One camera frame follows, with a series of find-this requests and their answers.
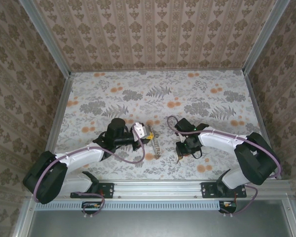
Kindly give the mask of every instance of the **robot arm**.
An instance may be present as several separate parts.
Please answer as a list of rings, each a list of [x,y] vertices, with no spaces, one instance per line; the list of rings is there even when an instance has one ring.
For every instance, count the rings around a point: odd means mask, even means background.
[[[152,139],[145,126],[135,123],[128,132],[125,121],[114,118],[108,125],[105,136],[102,133],[89,145],[73,150],[71,152],[52,154],[50,151],[43,152],[36,163],[23,179],[23,184],[34,193],[39,178],[48,166],[56,162],[44,175],[39,183],[37,199],[46,204],[55,199],[56,196],[72,192],[93,193],[98,180],[89,172],[74,174],[74,171],[92,162],[102,161],[115,153],[116,149],[123,145],[132,145],[137,150],[141,143],[147,144]]]
[[[183,156],[201,151],[202,146],[218,148],[225,152],[236,154],[240,168],[228,170],[217,180],[217,188],[223,196],[228,190],[233,190],[238,186],[253,183],[261,185],[269,175],[274,172],[277,164],[265,152],[248,144],[246,141],[254,143],[271,153],[279,163],[279,159],[258,133],[251,133],[249,136],[235,135],[220,132],[207,124],[201,123],[197,127],[189,123],[185,118],[175,125],[178,132],[210,131],[200,134],[191,134],[183,142],[176,143],[176,151],[179,159]]]

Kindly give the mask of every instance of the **metal bar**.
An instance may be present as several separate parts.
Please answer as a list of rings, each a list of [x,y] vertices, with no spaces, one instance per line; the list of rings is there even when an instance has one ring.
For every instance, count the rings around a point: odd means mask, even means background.
[[[282,203],[293,237],[296,237],[296,201],[287,197]]]
[[[58,139],[60,127],[63,121],[63,117],[65,114],[66,110],[66,104],[70,95],[71,87],[73,85],[73,79],[70,77],[68,80],[65,81],[65,85],[59,100],[59,104],[57,107],[56,111],[56,116],[48,137],[48,141],[46,144],[46,151],[51,151],[53,152],[56,147],[56,142]],[[17,221],[17,227],[14,231],[14,237],[27,237],[31,222],[32,222],[32,217],[34,214],[34,208],[36,203],[34,202],[32,198],[32,194],[29,197],[26,197],[29,200],[24,201],[24,204],[22,206],[22,211],[18,217]]]
[[[32,0],[20,0],[20,3],[24,7],[26,13],[30,17],[30,20],[33,22],[36,30],[39,35],[43,39],[45,45],[48,48],[48,51],[53,56],[55,62],[57,63],[60,71],[63,73],[65,79],[70,77],[70,67],[67,65],[66,60],[63,58],[62,53],[60,51],[61,48],[58,47],[55,42],[51,32],[46,27],[40,12],[36,8],[34,1]]]
[[[243,66],[244,73],[249,74],[259,55],[261,54],[265,44],[270,38],[275,26],[283,15],[290,0],[279,0],[276,1],[268,19],[266,20],[260,35],[258,36],[255,44],[253,45],[249,56]]]
[[[53,121],[53,125],[51,127],[50,134],[47,140],[47,144],[45,148],[46,151],[54,152],[56,148],[59,131],[61,128],[61,124],[63,122],[66,105],[71,92],[73,81],[74,80],[72,79],[72,77],[70,77],[68,80],[65,81],[64,88],[63,88],[63,91],[59,100],[59,104],[56,110],[56,115]]]
[[[83,73],[95,73],[95,72],[132,72],[132,71],[136,71],[136,72],[166,72],[166,71],[242,71],[241,68],[156,68],[156,69],[119,69],[119,70],[115,70],[115,69],[105,69],[105,70],[87,70],[87,71],[83,71]]]
[[[84,201],[52,201],[48,204],[36,204],[35,211],[81,211]],[[103,211],[131,210],[131,211],[159,211],[159,210],[219,210],[219,201],[191,200],[191,201],[116,201],[107,200]]]
[[[35,205],[36,203],[33,200],[26,200],[23,202],[23,206],[14,229],[13,237],[28,236],[34,215]]]
[[[202,182],[208,180],[181,180],[181,181],[118,181],[103,180],[101,182],[114,183],[113,199],[117,200],[153,200],[153,201],[173,201],[173,200],[231,200],[232,198],[202,198]],[[285,199],[292,196],[291,186],[287,180],[266,180],[258,188],[259,200]],[[247,197],[243,200],[250,200],[255,191],[247,189]],[[55,200],[72,200],[70,194],[64,197],[57,197]]]
[[[249,91],[249,95],[250,95],[250,98],[251,98],[251,101],[252,101],[252,105],[253,105],[253,108],[255,110],[257,120],[258,120],[258,123],[259,123],[259,126],[260,126],[262,137],[265,139],[265,141],[268,143],[268,145],[271,146],[270,140],[268,139],[267,132],[266,132],[266,129],[265,129],[265,126],[264,126],[262,115],[260,113],[258,102],[257,102],[257,99],[256,99],[255,94],[254,94],[253,89],[252,89],[252,85],[251,85],[251,82],[250,82],[250,79],[249,79],[249,75],[245,73],[244,76],[245,76],[245,81],[246,81],[247,88],[248,88],[248,91]]]

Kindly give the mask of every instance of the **slotted metal strip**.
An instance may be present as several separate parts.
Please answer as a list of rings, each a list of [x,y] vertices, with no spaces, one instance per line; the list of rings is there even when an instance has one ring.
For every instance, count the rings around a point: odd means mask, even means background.
[[[81,210],[83,201],[52,201],[37,203],[35,211]],[[103,210],[169,211],[169,210],[219,210],[219,201],[106,201]]]

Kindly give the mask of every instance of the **floral tablecloth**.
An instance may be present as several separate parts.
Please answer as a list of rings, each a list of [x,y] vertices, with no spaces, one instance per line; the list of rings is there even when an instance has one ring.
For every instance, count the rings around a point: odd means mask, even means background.
[[[129,128],[135,121],[150,124],[158,134],[161,157],[148,144],[142,163],[110,157],[82,168],[98,179],[217,179],[238,165],[234,154],[209,147],[202,148],[202,158],[188,156],[177,163],[175,143],[180,139],[166,125],[169,115],[235,134],[260,132],[240,70],[76,73],[56,152],[89,144],[113,118],[122,118]],[[131,146],[116,153],[129,160],[142,155]]]

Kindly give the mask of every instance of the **brown damask wallpaper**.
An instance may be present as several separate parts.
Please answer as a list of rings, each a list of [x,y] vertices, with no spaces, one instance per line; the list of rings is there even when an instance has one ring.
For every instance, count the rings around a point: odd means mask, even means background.
[[[290,1],[249,77],[296,197],[296,0]]]
[[[13,231],[21,181],[44,151],[64,78],[17,0],[0,0],[0,236]]]
[[[72,71],[242,68],[275,0],[35,0]]]

